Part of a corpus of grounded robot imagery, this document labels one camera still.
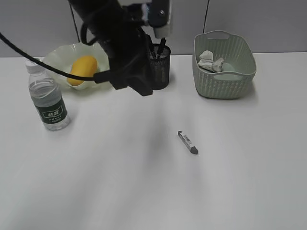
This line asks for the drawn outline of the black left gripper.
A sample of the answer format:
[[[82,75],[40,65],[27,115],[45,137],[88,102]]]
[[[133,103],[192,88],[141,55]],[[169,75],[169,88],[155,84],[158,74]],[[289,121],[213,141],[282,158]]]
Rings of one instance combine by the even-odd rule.
[[[108,56],[110,69],[93,75],[95,83],[110,82],[116,89],[130,87],[141,96],[153,94],[146,34],[117,0],[71,0],[83,21],[80,39],[98,43]]]

